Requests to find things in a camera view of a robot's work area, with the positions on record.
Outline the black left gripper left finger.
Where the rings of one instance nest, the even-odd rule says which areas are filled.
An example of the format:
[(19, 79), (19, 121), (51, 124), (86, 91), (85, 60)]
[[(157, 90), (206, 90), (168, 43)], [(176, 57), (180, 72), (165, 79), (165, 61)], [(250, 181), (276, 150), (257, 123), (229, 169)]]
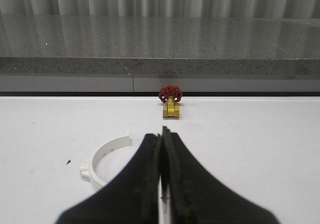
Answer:
[(160, 136), (146, 134), (122, 171), (57, 223), (158, 223)]

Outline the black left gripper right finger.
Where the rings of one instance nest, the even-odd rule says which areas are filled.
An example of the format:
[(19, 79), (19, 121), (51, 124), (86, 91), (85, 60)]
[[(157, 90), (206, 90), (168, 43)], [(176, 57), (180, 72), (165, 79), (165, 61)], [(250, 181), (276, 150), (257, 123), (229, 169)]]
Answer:
[(160, 174), (173, 223), (278, 223), (273, 213), (212, 176), (177, 133), (162, 129)]

